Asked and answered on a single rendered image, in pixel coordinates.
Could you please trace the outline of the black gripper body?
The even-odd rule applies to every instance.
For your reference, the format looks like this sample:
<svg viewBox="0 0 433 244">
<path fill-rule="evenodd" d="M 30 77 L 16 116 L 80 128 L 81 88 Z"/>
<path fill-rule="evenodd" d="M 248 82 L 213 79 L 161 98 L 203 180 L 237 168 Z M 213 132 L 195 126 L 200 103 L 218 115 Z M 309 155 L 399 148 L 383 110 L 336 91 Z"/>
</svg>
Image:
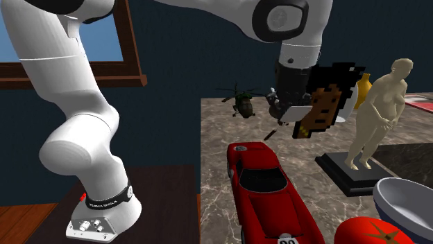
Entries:
<svg viewBox="0 0 433 244">
<path fill-rule="evenodd" d="M 273 118 L 277 119 L 278 125 L 281 126 L 288 125 L 289 124 L 288 122 L 283 122 L 280 120 L 282 117 L 282 111 L 279 107 L 279 100 L 274 88 L 271 88 L 271 92 L 267 94 L 267 102 L 269 104 L 269 114 Z"/>
</svg>

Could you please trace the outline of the dark green toy helicopter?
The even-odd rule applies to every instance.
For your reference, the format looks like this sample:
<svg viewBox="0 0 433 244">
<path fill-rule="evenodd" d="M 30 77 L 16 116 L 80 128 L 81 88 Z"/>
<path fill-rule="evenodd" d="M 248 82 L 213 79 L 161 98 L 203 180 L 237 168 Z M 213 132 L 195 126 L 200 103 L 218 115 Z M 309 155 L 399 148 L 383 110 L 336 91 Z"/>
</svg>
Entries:
<svg viewBox="0 0 433 244">
<path fill-rule="evenodd" d="M 225 103 L 230 99 L 234 98 L 235 104 L 232 106 L 232 108 L 235 112 L 232 114 L 232 116 L 236 117 L 237 114 L 240 114 L 244 119 L 248 119 L 251 116 L 255 116 L 255 113 L 253 111 L 253 105 L 251 103 L 251 99 L 253 98 L 253 95 L 264 96 L 264 94 L 253 93 L 255 88 L 247 89 L 247 90 L 239 90 L 237 87 L 237 83 L 235 83 L 233 89 L 217 88 L 217 90 L 234 92 L 233 95 L 226 97 L 221 102 Z"/>
</svg>

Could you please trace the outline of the red toy sports car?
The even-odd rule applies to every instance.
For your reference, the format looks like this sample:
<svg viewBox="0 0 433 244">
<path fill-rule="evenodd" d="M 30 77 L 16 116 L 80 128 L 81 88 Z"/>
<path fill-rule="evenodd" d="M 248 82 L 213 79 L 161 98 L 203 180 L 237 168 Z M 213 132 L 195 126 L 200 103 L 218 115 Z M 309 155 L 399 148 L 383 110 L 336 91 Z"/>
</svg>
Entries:
<svg viewBox="0 0 433 244">
<path fill-rule="evenodd" d="M 311 213 L 265 143 L 229 144 L 227 168 L 241 244 L 325 244 Z"/>
</svg>

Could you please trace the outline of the white round vessel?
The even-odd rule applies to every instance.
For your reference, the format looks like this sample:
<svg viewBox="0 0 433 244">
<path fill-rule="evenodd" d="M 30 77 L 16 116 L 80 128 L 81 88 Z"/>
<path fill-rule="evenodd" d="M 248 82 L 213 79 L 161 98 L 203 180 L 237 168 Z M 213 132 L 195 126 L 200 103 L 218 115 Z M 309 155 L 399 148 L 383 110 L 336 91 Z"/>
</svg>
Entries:
<svg viewBox="0 0 433 244">
<path fill-rule="evenodd" d="M 343 123 L 347 120 L 347 118 L 351 115 L 354 106 L 357 102 L 358 86 L 355 85 L 354 87 L 351 87 L 350 90 L 352 91 L 351 97 L 346 100 L 344 107 L 339 110 L 339 113 L 336 118 L 337 123 Z"/>
</svg>

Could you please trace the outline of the yellow vase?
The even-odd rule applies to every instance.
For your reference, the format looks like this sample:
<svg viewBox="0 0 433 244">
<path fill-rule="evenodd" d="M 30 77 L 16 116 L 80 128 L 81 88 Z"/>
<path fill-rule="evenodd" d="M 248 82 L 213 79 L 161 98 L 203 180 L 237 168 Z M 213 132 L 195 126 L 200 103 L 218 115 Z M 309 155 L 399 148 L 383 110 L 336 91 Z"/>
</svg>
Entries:
<svg viewBox="0 0 433 244">
<path fill-rule="evenodd" d="M 359 106 L 366 100 L 366 95 L 370 90 L 372 84 L 369 81 L 370 74 L 364 73 L 362 78 L 357 82 L 358 96 L 354 109 L 357 110 Z"/>
</svg>

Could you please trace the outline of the beige nude statue black base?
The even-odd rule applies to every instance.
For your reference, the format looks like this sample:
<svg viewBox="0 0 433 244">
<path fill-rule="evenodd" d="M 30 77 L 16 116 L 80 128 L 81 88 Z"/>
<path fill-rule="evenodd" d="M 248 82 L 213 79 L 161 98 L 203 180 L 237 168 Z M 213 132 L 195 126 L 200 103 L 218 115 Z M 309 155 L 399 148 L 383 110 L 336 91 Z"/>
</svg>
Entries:
<svg viewBox="0 0 433 244">
<path fill-rule="evenodd" d="M 378 181 L 391 177 L 371 156 L 398 123 L 405 108 L 405 78 L 413 66 L 409 58 L 397 59 L 391 72 L 373 83 L 357 110 L 355 139 L 348 152 L 329 152 L 315 159 L 344 195 L 371 195 Z"/>
</svg>

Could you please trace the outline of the dark brown robot stand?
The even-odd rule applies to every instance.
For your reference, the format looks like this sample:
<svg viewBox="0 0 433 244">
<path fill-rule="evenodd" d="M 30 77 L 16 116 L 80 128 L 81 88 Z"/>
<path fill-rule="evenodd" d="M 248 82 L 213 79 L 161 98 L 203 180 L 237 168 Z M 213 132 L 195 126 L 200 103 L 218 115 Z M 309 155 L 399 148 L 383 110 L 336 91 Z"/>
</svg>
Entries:
<svg viewBox="0 0 433 244">
<path fill-rule="evenodd" d="M 126 172 L 142 214 L 108 244 L 200 244 L 193 165 L 130 167 Z M 77 182 L 25 244 L 100 244 L 66 237 L 83 193 Z"/>
</svg>

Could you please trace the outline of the red tomato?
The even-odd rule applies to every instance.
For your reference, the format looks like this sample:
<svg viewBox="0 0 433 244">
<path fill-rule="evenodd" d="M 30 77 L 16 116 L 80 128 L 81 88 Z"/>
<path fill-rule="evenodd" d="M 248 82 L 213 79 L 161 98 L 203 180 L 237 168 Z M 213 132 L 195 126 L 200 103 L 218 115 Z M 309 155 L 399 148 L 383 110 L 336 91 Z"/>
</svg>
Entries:
<svg viewBox="0 0 433 244">
<path fill-rule="evenodd" d="M 343 221 L 334 235 L 334 244 L 415 244 L 403 231 L 383 220 L 354 217 Z"/>
</svg>

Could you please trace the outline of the red flat book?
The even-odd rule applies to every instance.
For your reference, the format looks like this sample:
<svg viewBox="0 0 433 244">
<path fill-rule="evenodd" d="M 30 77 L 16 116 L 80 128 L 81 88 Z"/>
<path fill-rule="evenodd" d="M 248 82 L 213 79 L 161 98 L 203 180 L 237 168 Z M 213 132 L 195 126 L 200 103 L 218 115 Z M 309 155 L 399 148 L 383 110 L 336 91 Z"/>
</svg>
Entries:
<svg viewBox="0 0 433 244">
<path fill-rule="evenodd" d="M 423 110 L 433 114 L 433 99 L 418 94 L 405 96 L 405 103 L 416 109 Z"/>
</svg>

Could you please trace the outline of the grey bowl blue outside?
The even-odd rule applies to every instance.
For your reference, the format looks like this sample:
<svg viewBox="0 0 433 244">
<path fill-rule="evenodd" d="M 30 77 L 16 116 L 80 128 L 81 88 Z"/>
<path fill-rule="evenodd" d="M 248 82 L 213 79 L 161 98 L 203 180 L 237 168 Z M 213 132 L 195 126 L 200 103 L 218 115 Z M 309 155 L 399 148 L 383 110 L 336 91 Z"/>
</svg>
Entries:
<svg viewBox="0 0 433 244">
<path fill-rule="evenodd" d="M 374 186 L 373 200 L 381 220 L 402 230 L 415 244 L 433 244 L 433 189 L 387 177 Z"/>
</svg>

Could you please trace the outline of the brown framed window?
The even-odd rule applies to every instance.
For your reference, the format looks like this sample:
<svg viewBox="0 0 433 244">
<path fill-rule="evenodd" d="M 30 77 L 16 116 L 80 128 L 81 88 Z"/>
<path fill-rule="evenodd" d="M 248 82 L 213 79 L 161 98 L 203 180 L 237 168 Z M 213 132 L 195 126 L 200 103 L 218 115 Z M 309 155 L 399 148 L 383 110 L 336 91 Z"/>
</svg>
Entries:
<svg viewBox="0 0 433 244">
<path fill-rule="evenodd" d="M 122 61 L 91 61 L 99 87 L 143 87 L 147 84 L 137 52 L 128 0 L 117 0 L 113 13 L 122 53 Z M 33 86 L 19 62 L 0 62 L 0 90 L 32 89 Z"/>
</svg>

